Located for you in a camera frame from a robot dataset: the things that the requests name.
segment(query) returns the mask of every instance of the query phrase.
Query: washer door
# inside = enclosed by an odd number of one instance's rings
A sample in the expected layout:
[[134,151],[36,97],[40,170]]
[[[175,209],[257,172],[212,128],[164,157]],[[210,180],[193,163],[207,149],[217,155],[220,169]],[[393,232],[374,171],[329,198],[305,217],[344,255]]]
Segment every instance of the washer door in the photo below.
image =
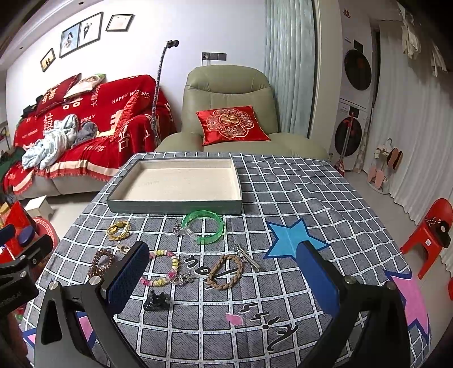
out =
[[344,57],[344,70],[349,82],[359,91],[366,90],[371,84],[371,67],[365,55],[355,49],[349,50]]
[[[335,149],[338,154],[341,155],[343,151],[343,145],[346,139],[347,125],[349,123],[349,117],[343,119],[342,122],[338,125],[335,132]],[[354,118],[352,121],[351,134],[349,136],[349,141],[347,142],[345,157],[352,155],[360,147],[360,142],[362,141],[362,127],[360,126],[359,121]]]

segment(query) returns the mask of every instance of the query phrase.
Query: red sofa cover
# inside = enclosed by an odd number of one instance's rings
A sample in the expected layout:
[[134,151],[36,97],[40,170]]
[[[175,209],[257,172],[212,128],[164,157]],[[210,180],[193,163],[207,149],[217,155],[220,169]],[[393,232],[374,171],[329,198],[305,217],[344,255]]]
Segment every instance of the red sofa cover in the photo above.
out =
[[[156,147],[151,127],[151,105],[155,84],[149,75],[100,84],[93,91],[58,105],[42,116],[23,119],[16,128],[14,145],[25,149],[42,139],[44,130],[52,128],[55,120],[62,120],[69,114],[77,115],[80,124],[91,120],[97,124],[100,132],[114,127],[115,133],[67,150],[55,164],[44,170],[24,170],[18,162],[5,175],[4,190],[12,186],[14,193],[20,195],[32,185],[35,175],[49,179],[65,175],[89,175],[108,181],[133,154],[153,152]],[[131,98],[133,100],[128,104],[128,109],[137,115],[118,121],[118,116]],[[162,91],[159,92],[156,107],[156,123],[161,140],[176,132],[170,105]]]

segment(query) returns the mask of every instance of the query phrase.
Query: dryer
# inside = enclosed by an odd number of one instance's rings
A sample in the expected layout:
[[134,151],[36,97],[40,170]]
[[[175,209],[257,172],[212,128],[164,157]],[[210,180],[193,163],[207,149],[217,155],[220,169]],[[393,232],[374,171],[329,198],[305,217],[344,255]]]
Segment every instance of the dryer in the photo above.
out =
[[352,113],[354,113],[354,119],[343,160],[345,170],[352,170],[354,168],[354,163],[359,154],[360,142],[362,141],[363,131],[368,117],[367,111],[363,107],[349,101],[340,100],[329,150],[330,161],[332,164],[335,164],[340,159],[346,138],[347,125]]
[[351,0],[339,0],[343,32],[343,67],[340,99],[369,108],[372,78],[370,19]]

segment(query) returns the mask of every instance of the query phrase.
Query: brown braided bracelet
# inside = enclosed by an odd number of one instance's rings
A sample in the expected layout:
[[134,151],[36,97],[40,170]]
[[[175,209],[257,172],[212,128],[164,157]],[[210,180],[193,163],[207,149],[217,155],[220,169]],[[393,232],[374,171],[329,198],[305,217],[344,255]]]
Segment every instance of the brown braided bracelet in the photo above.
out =
[[[106,265],[100,265],[99,261],[102,256],[106,256],[108,261]],[[91,262],[91,266],[88,269],[88,277],[93,276],[102,276],[112,265],[113,262],[113,254],[107,249],[99,249],[96,254],[94,255],[93,261]]]
[[[237,271],[234,277],[230,280],[230,282],[227,282],[226,284],[219,285],[217,284],[216,281],[213,280],[213,277],[215,276],[216,272],[220,269],[222,264],[227,260],[230,259],[237,264]],[[209,286],[212,286],[216,290],[226,290],[229,289],[230,287],[233,287],[234,284],[237,283],[237,281],[241,278],[242,271],[244,270],[244,264],[242,263],[241,259],[238,256],[235,256],[234,254],[226,254],[224,256],[221,256],[220,259],[217,261],[217,263],[214,265],[212,268],[211,272],[207,276],[206,283]]]

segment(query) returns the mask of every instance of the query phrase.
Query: wall outlet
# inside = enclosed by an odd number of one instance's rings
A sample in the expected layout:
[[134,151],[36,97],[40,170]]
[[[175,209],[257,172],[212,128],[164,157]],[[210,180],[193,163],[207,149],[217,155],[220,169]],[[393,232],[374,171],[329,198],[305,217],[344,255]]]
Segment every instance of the wall outlet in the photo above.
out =
[[227,54],[226,53],[201,53],[201,59],[202,60],[221,60],[221,61],[226,61],[227,60]]

